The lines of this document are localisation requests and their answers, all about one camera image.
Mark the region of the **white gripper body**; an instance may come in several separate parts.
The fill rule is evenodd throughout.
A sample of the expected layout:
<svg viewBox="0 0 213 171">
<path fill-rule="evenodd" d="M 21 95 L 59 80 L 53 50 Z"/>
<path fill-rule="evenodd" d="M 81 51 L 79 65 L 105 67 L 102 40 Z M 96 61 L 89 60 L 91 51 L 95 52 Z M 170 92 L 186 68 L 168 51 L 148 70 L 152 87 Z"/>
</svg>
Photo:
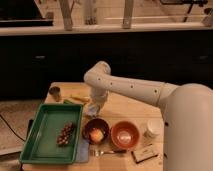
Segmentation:
<svg viewBox="0 0 213 171">
<path fill-rule="evenodd" d="M 108 91 L 99 88 L 90 89 L 91 103 L 89 104 L 90 112 L 99 112 L 108 98 Z"/>
</svg>

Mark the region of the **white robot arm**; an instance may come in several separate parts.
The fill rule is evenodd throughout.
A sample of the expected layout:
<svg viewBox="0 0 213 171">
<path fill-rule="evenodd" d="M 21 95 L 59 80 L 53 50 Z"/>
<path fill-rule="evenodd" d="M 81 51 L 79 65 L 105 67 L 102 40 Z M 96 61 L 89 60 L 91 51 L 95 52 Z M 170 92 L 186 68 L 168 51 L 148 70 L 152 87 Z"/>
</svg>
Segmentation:
<svg viewBox="0 0 213 171">
<path fill-rule="evenodd" d="M 90 97 L 104 102 L 114 92 L 160 109 L 164 121 L 163 171 L 213 171 L 213 89 L 116 77 L 97 62 L 84 74 Z"/>
</svg>

